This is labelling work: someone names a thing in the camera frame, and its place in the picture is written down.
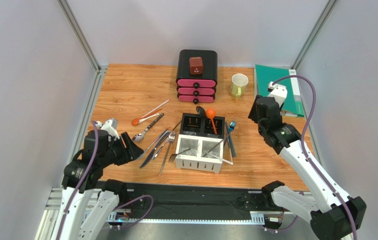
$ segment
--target wood grain surface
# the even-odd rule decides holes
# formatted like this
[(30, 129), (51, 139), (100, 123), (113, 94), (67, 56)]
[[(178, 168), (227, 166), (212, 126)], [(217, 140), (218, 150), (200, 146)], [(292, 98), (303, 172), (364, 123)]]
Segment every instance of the wood grain surface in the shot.
[[(216, 99), (213, 103), (200, 103), (205, 109), (213, 108), (217, 116), (226, 117), (230, 122), (237, 120), (232, 138), (237, 152), (234, 165), (224, 163), (220, 173), (203, 172), (190, 169), (177, 169), (174, 163), (165, 163), (162, 176), (159, 177), (165, 151), (144, 168), (139, 169), (141, 160), (122, 166), (111, 165), (104, 170), (103, 180), (115, 179), (123, 182), (193, 185), (212, 187), (261, 188), (279, 180), (293, 190), (307, 190), (305, 184), (293, 168), (274, 150), (267, 146), (258, 134), (257, 124), (248, 119), (254, 101), (253, 69), (241, 67), (220, 67), (218, 70)], [(191, 102), (180, 102), (177, 99), (175, 77), (176, 66), (111, 64), (93, 112), (92, 120), (106, 121), (115, 118), (119, 121), (117, 131), (127, 132), (131, 137), (141, 133), (154, 118), (137, 126), (131, 120), (139, 118), (161, 104), (160, 113), (165, 115), (145, 135), (144, 140), (137, 143), (142, 149), (147, 146), (165, 128), (172, 129), (182, 117), (182, 113), (196, 113), (196, 105)], [(230, 82), (234, 74), (248, 76), (249, 84), (241, 98), (233, 98)], [(284, 122), (294, 125), (300, 132), (305, 124), (301, 117), (283, 117)], [(306, 135), (310, 149), (310, 137)], [(171, 145), (170, 154), (175, 153), (176, 142)], [(224, 158), (229, 158), (228, 148)]]

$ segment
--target cable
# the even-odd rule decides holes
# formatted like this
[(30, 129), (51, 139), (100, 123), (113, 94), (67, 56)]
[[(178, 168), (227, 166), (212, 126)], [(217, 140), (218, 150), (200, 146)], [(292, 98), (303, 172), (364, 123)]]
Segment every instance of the cable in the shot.
[(270, 230), (270, 229), (266, 229), (265, 227), (263, 227), (263, 225), (260, 225), (261, 227), (263, 227), (264, 229), (266, 229), (266, 231), (269, 231), (271, 233), (274, 233), (274, 234), (277, 234), (277, 233), (280, 233), (280, 232), (286, 232), (288, 231), (290, 228), (292, 228), (292, 226), (294, 226), (294, 224), (297, 222), (297, 220), (299, 219), (298, 216), (295, 216), (294, 220), (291, 222), (290, 225), (288, 225), (286, 228), (282, 228), (282, 229), (273, 229), (273, 230)]
[(316, 90), (314, 89), (314, 86), (313, 86), (312, 82), (309, 81), (307, 78), (301, 76), (301, 75), (289, 75), (289, 76), (281, 77), (278, 80), (274, 81), (272, 85), (275, 85), (276, 83), (278, 83), (278, 82), (280, 82), (282, 80), (285, 80), (285, 79), (289, 79), (289, 78), (303, 79), (304, 81), (306, 81), (306, 83), (309, 84), (310, 88), (312, 89), (312, 94), (313, 94), (312, 108), (311, 108), (310, 114), (309, 114), (309, 116), (307, 118), (306, 124), (304, 125), (303, 132), (301, 133), (301, 148), (303, 149), (303, 154), (307, 158), (307, 160), (309, 161), (309, 163), (312, 165), (312, 167), (315, 169), (315, 171), (319, 174), (319, 176), (323, 179), (323, 181), (328, 185), (329, 189), (331, 189), (331, 191), (335, 194), (335, 196), (338, 198), (338, 200), (343, 205), (343, 208), (346, 211), (347, 216), (349, 218), (349, 222), (350, 222), (350, 226), (351, 226), (351, 231), (353, 233), (353, 240), (357, 240), (356, 226), (354, 224), (354, 219), (353, 219), (353, 216), (351, 215), (350, 210), (348, 209), (348, 206), (347, 206), (346, 202), (343, 200), (343, 198), (337, 192), (337, 190), (334, 188), (334, 186), (328, 181), (328, 179), (319, 170), (319, 168), (316, 166), (316, 164), (312, 161), (312, 159), (309, 157), (309, 155), (308, 155), (308, 153), (306, 151), (306, 147), (304, 146), (304, 137), (305, 137), (305, 134), (306, 134), (306, 131), (307, 131), (307, 127), (309, 126), (310, 120), (311, 120), (311, 118), (313, 116), (314, 107), (316, 106)]
[(139, 196), (139, 197), (137, 197), (137, 198), (135, 198), (135, 199), (133, 199), (133, 200), (127, 202), (126, 204), (122, 204), (122, 205), (120, 205), (119, 207), (116, 207), (115, 209), (113, 209), (113, 211), (116, 211), (116, 210), (121, 209), (121, 208), (123, 208), (123, 207), (126, 207), (126, 206), (128, 206), (128, 205), (130, 205), (130, 204), (133, 204), (133, 203), (135, 203), (136, 201), (139, 201), (140, 199), (143, 199), (143, 198), (145, 198), (145, 197), (150, 198), (150, 200), (152, 200), (152, 202), (150, 203), (149, 209), (146, 211), (146, 213), (145, 213), (143, 216), (141, 216), (141, 218), (137, 219), (135, 222), (130, 223), (130, 224), (128, 224), (128, 225), (125, 225), (125, 226), (119, 226), (119, 227), (112, 227), (112, 228), (113, 228), (113, 229), (119, 229), (119, 230), (121, 230), (121, 229), (127, 229), (127, 228), (129, 228), (129, 227), (134, 226), (134, 225), (137, 224), (139, 221), (143, 220), (143, 219), (144, 219), (144, 218), (150, 213), (150, 211), (152, 210), (152, 207), (153, 207), (153, 197), (152, 197), (151, 195), (148, 195), (148, 194), (147, 194), (147, 195)]
[(91, 156), (90, 162), (88, 163), (88, 166), (85, 169), (84, 174), (82, 175), (81, 179), (79, 179), (78, 184), (76, 185), (75, 189), (72, 192), (72, 195), (70, 195), (70, 198), (69, 198), (69, 200), (68, 200), (68, 202), (66, 204), (66, 207), (65, 207), (65, 209), (63, 211), (62, 220), (60, 221), (59, 230), (57, 231), (56, 240), (60, 239), (60, 235), (62, 234), (64, 222), (65, 222), (66, 216), (67, 216), (67, 214), (69, 212), (69, 208), (70, 208), (70, 205), (72, 203), (72, 200), (75, 197), (76, 193), (78, 192), (79, 188), (81, 187), (82, 183), (84, 182), (85, 178), (87, 177), (87, 175), (88, 175), (88, 173), (90, 171), (90, 168), (93, 165), (94, 159), (96, 158), (97, 148), (99, 146), (99, 132), (98, 132), (97, 127), (96, 127), (96, 122), (95, 121), (91, 121), (91, 123), (93, 124), (94, 135), (95, 135), (95, 143), (94, 143), (93, 155)]
[(283, 222), (283, 218), (285, 217), (285, 209), (284, 208), (282, 208), (283, 210), (282, 210), (282, 215), (280, 216), (280, 218), (281, 218), (281, 222)]

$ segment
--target fork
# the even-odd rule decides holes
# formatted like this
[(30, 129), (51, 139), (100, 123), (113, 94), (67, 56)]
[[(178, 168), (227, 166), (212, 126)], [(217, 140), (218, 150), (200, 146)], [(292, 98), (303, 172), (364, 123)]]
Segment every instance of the fork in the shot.
[(229, 134), (227, 135), (227, 138), (226, 140), (224, 141), (224, 145), (226, 145), (226, 142), (229, 140), (229, 136), (230, 136), (230, 133), (235, 130), (235, 127), (236, 127), (236, 120), (233, 119), (231, 122), (230, 122), (230, 126), (229, 126)]
[(161, 176), (162, 174), (162, 170), (164, 169), (164, 166), (165, 166), (165, 160), (167, 159), (168, 153), (170, 151), (170, 146), (174, 142), (174, 140), (175, 140), (175, 132), (171, 131), (171, 133), (168, 135), (168, 139), (164, 142), (164, 144), (162, 144), (162, 146), (158, 149), (158, 152), (155, 154), (155, 158), (156, 158), (159, 152), (161, 151), (161, 149), (165, 146), (165, 144), (169, 143), (167, 152), (165, 153), (164, 161), (162, 162), (161, 170), (159, 171), (159, 176)]
[(188, 148), (188, 149), (186, 149), (186, 150), (184, 150), (184, 151), (181, 151), (181, 152), (179, 152), (179, 153), (173, 153), (173, 154), (171, 154), (170, 159), (168, 160), (168, 162), (169, 162), (169, 163), (173, 163), (174, 160), (175, 160), (175, 158), (176, 158), (178, 155), (183, 154), (183, 153), (187, 152), (188, 150), (191, 150), (191, 148)]
[[(232, 120), (232, 122), (230, 123), (230, 132), (232, 132), (234, 129), (235, 129), (235, 126), (236, 126), (236, 120)], [(230, 137), (230, 132), (229, 132), (229, 135), (227, 135), (227, 137), (223, 138), (221, 141), (219, 141), (215, 146), (213, 146), (206, 154), (204, 154), (202, 157), (204, 158), (205, 156), (207, 156), (207, 154), (209, 154), (211, 151), (213, 151), (216, 147), (218, 147), (220, 145), (220, 143), (222, 143), (224, 141), (224, 144), (226, 144), (227, 140), (229, 139)]]

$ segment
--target green book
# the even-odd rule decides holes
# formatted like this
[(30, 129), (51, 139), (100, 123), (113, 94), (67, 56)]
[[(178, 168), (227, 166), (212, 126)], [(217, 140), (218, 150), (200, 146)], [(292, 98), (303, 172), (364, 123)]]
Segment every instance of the green book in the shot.
[[(269, 95), (267, 86), (270, 82), (274, 82), (279, 78), (288, 75), (295, 75), (295, 70), (284, 69), (263, 65), (255, 65), (254, 81), (257, 82), (258, 94), (266, 97)], [(278, 84), (286, 86), (288, 96), (283, 104), (282, 110), (293, 113), (293, 116), (303, 117), (303, 103), (301, 102), (300, 87), (298, 79), (295, 77), (280, 81)]]

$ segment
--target knife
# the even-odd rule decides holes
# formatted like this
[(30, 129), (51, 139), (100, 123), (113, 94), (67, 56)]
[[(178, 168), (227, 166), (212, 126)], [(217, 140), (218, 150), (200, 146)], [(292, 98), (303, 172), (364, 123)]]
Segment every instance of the knife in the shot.
[(159, 141), (156, 143), (155, 147), (152, 149), (152, 151), (149, 153), (149, 155), (147, 156), (146, 160), (144, 160), (144, 162), (141, 164), (140, 168), (144, 167), (145, 165), (147, 165), (150, 160), (152, 160), (153, 158), (153, 155), (155, 154), (155, 151), (156, 149), (159, 147), (159, 145), (161, 145), (161, 143), (168, 137), (168, 135), (170, 134), (170, 131), (165, 131), (161, 138), (159, 138)]
[(168, 129), (165, 129), (161, 134), (159, 134), (158, 135), (158, 137), (146, 148), (146, 150), (144, 150), (144, 152), (143, 152), (143, 154), (141, 154), (138, 158), (137, 158), (137, 160), (138, 159), (141, 159), (146, 153), (147, 153), (147, 151), (153, 146), (153, 144), (155, 144), (156, 143), (156, 141), (157, 140), (159, 140), (161, 137), (162, 137), (162, 135), (166, 132), (166, 131), (168, 131)]

